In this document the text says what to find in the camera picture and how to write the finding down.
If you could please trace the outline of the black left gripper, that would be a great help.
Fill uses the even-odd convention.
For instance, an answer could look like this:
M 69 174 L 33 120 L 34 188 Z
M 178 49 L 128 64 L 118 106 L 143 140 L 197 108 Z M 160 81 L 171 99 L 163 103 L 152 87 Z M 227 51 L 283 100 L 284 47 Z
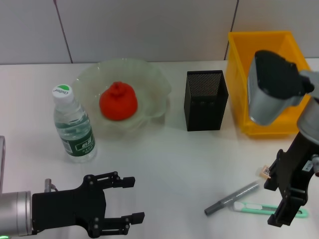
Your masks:
M 88 236 L 127 235 L 131 225 L 141 224 L 145 213 L 104 218 L 106 201 L 103 189 L 132 188 L 135 177 L 121 178 L 117 171 L 87 175 L 82 184 L 72 190 L 32 195 L 32 227 L 35 233 L 43 230 L 80 226 Z

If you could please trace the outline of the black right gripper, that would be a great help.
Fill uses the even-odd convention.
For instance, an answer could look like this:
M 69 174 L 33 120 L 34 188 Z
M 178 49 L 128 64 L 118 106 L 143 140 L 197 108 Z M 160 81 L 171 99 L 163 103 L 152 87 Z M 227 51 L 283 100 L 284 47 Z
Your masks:
M 307 203 L 308 186 L 314 169 L 306 164 L 318 154 L 319 146 L 300 132 L 286 152 L 282 149 L 278 151 L 277 159 L 269 167 L 270 178 L 264 183 L 264 189 L 276 191 L 279 187 L 282 200 L 275 213 L 268 218 L 268 225 L 289 226 L 300 207 Z

